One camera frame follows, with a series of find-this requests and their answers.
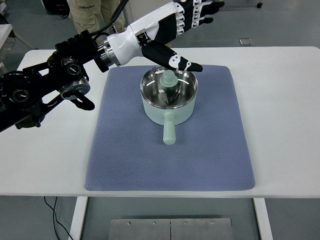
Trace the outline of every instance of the khaki pants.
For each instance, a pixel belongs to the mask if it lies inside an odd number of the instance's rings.
[[[105,24],[110,23],[111,16],[120,0],[67,0],[70,7],[69,18],[73,20],[78,33],[88,30],[90,33],[100,29],[100,17]],[[123,12],[113,24],[117,32],[125,31]]]

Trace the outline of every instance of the pot lid knob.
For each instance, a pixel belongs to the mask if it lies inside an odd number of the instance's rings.
[[[166,88],[171,88],[178,83],[178,78],[172,70],[165,70],[160,77],[160,84]]]

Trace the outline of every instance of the pot rim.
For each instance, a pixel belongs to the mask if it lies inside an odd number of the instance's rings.
[[[148,98],[146,98],[146,96],[144,95],[144,92],[143,92],[143,81],[144,79],[151,73],[151,72],[155,72],[157,70],[168,70],[168,68],[164,67],[164,66],[155,66],[153,68],[151,68],[149,71],[147,71],[144,75],[143,75],[143,78],[141,80],[141,83],[140,83],[140,92],[141,92],[141,96],[142,98],[148,103],[150,104],[151,106],[153,107],[156,107],[158,109],[164,109],[164,110],[172,110],[172,109],[178,109],[178,108],[182,108],[184,106],[186,106],[187,104],[189,104],[197,95],[197,92],[198,92],[198,80],[196,78],[196,76],[193,74],[193,72],[191,71],[183,71],[183,70],[173,70],[174,72],[181,72],[181,73],[188,73],[189,75],[193,76],[194,78],[194,82],[195,82],[195,90],[194,90],[194,94],[191,98],[189,98],[187,101],[185,101],[184,103],[181,103],[181,104],[178,104],[178,105],[174,105],[174,106],[163,106],[163,105],[158,105],[158,104],[155,104],[154,102],[150,101]]]

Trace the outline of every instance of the metal plate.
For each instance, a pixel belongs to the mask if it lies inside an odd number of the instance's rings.
[[[230,218],[171,219],[171,240],[234,240]]]
[[[109,240],[234,240],[230,218],[112,219]]]
[[[112,219],[109,240],[170,240],[170,219]]]
[[[241,46],[252,46],[253,43],[250,38],[239,38]]]

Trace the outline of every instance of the saucepan handle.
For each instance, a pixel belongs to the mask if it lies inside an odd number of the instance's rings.
[[[171,111],[164,114],[163,142],[167,145],[172,145],[176,142],[175,118]]]

